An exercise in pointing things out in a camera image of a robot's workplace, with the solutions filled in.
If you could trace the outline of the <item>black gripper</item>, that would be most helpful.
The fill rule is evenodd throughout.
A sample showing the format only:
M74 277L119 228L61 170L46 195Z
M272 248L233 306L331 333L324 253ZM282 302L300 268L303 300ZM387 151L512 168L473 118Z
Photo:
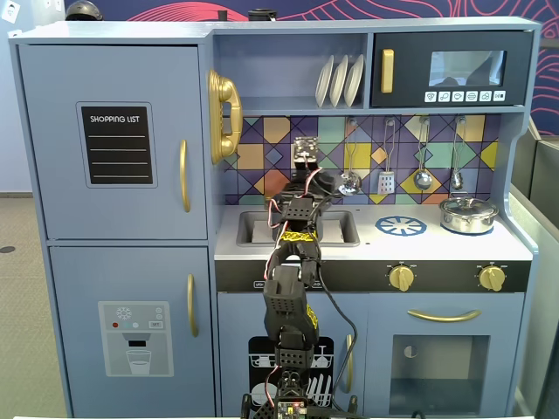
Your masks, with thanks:
M288 201L296 196L320 196L321 190L315 182L315 176L312 177L311 181L308 180L313 173L314 171L295 170L287 184L279 192L279 199Z

